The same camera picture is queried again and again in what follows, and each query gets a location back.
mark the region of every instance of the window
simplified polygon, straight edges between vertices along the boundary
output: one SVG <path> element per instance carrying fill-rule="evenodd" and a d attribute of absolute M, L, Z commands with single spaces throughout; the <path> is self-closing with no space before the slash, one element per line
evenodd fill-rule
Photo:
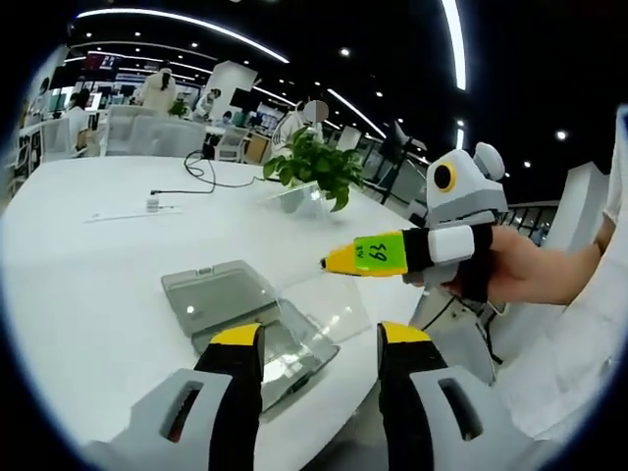
<path fill-rule="evenodd" d="M 556 215 L 553 206 L 513 208 L 502 217 L 501 224 L 511 226 L 522 236 L 542 246 Z"/>

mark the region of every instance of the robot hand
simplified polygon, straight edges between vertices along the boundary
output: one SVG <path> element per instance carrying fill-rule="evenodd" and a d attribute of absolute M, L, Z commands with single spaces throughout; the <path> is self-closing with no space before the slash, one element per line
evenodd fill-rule
<path fill-rule="evenodd" d="M 452 150 L 428 168 L 428 227 L 359 237 L 321 261 L 330 272 L 428 285 L 456 279 L 462 297 L 485 302 L 493 273 L 492 224 L 507 211 L 499 153 L 479 143 L 472 159 Z"/>

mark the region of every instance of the monitor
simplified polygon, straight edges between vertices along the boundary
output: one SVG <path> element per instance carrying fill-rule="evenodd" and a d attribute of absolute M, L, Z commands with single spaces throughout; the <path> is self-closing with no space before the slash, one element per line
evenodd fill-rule
<path fill-rule="evenodd" d="M 259 98 L 253 96 L 250 91 L 242 90 L 241 88 L 236 88 L 234 92 L 234 97 L 230 102 L 231 106 L 235 106 L 237 108 L 241 108 L 242 112 L 246 113 L 248 111 L 257 110 L 257 106 L 259 105 Z"/>
<path fill-rule="evenodd" d="M 135 92 L 134 85 L 122 85 L 120 87 L 120 94 L 123 96 L 133 96 L 134 92 Z"/>

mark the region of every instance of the black ceiling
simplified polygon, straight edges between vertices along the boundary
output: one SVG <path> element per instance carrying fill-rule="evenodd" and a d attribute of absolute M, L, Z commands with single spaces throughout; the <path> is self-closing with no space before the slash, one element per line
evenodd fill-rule
<path fill-rule="evenodd" d="M 140 15 L 77 20 L 70 44 L 141 41 L 220 61 L 247 60 L 263 79 L 260 86 L 285 93 L 292 101 L 319 81 L 323 90 L 340 93 L 383 131 L 384 122 L 403 119 L 406 133 L 427 144 L 429 160 L 454 146 L 456 121 L 463 120 L 465 148 L 485 140 L 501 152 L 511 175 L 504 180 L 510 202 L 559 198 L 566 171 L 591 160 L 607 172 L 614 110 L 622 100 L 628 101 L 624 29 L 628 2 L 456 3 L 466 53 L 465 91 L 455 86 L 442 0 L 109 0 L 83 6 L 85 10 L 137 7 L 195 17 L 254 39 L 286 56 L 289 64 L 200 26 Z M 134 36 L 136 31 L 141 37 Z M 192 49 L 191 42 L 198 47 Z M 145 45 L 99 47 L 208 70 L 216 64 Z M 134 52 L 135 47 L 140 47 L 140 53 Z M 342 47 L 350 49 L 350 57 L 340 55 Z M 175 74 L 195 75 L 174 69 Z M 376 91 L 383 97 L 377 97 Z M 332 109 L 332 122 L 355 123 L 362 131 L 376 134 L 334 97 L 327 94 L 325 101 Z M 556 140 L 558 130 L 568 132 L 565 141 Z M 532 167 L 525 169 L 524 161 Z"/>

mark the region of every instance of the office desk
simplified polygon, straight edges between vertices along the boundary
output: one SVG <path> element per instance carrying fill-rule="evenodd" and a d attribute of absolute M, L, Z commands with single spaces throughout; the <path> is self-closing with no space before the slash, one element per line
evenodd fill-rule
<path fill-rule="evenodd" d="M 220 183 L 261 175 L 257 166 L 213 165 Z M 256 201 L 283 189 L 267 182 L 212 194 L 162 194 L 160 204 L 181 208 L 179 214 L 85 222 L 95 214 L 141 210 L 151 189 L 168 188 L 207 185 L 185 172 L 182 159 L 53 162 L 26 181 L 4 213 L 7 326 L 32 384 L 74 444 L 110 440 L 126 427 L 136 401 L 195 364 L 161 287 L 163 275 L 239 258 L 275 285 L 302 276 L 301 265 L 314 270 L 341 240 L 411 226 L 353 191 L 329 224 L 286 224 L 280 233 L 286 240 L 260 245 L 274 228 L 258 219 L 254 231 L 243 218 Z M 295 241 L 302 248 L 295 260 L 272 257 L 273 249 Z M 422 292 L 399 278 L 329 276 L 355 280 L 373 326 L 342 342 L 337 357 L 285 410 L 264 419 L 257 471 L 301 469 L 332 439 L 377 379 L 376 323 L 408 323 Z"/>

